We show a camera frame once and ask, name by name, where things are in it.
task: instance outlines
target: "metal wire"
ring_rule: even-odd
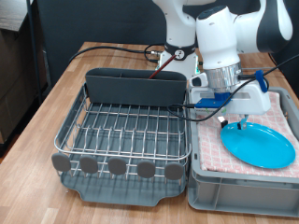
[[[79,111],[76,112],[60,144],[64,148],[59,148],[55,140],[58,150],[70,155],[73,175],[81,172],[79,158],[82,155],[92,155],[97,159],[98,177],[110,174],[110,177],[114,178],[107,169],[110,157],[126,159],[124,175],[126,180],[130,175],[137,175],[136,166],[140,160],[153,161],[157,171],[154,177],[163,178],[164,167],[170,161],[179,162],[184,166],[187,164],[191,153],[191,148],[186,143],[187,122],[171,116],[166,108],[88,105],[88,101],[84,98]],[[79,123],[81,113],[85,115],[83,121]]]

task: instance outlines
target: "pink dish towel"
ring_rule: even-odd
[[[231,154],[221,141],[221,124],[213,117],[204,122],[197,123],[199,134],[199,151],[201,169],[203,171],[225,172],[244,175],[268,175],[281,177],[299,177],[299,143],[293,135],[287,120],[285,119],[279,101],[279,94],[269,92],[271,109],[262,116],[249,115],[248,122],[259,123],[284,135],[296,150],[296,160],[290,166],[283,169],[263,169],[251,166]],[[238,115],[227,115],[225,118],[232,122],[238,122]]]

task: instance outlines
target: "wire dish rack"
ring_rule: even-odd
[[[91,104],[83,85],[55,137],[52,162],[84,201],[154,206],[185,189],[188,131],[163,107]]]

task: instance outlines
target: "wooden table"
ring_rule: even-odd
[[[83,49],[109,45],[128,49],[145,46],[85,43]],[[242,56],[243,67],[273,66],[266,54]],[[53,141],[84,82],[94,67],[153,69],[142,54],[99,49],[78,56],[66,69],[44,104],[0,165],[0,223],[297,223],[296,218],[266,217],[197,211],[188,205],[186,191],[163,199],[155,207],[83,202],[67,190],[51,164],[57,152]],[[279,72],[268,76],[272,86],[289,91],[299,101]]]

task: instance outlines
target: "plastic plate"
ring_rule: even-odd
[[[238,130],[237,123],[228,124],[221,131],[221,140],[234,156],[262,168],[283,168],[296,158],[295,149],[288,139],[256,123],[248,122],[246,130]]]

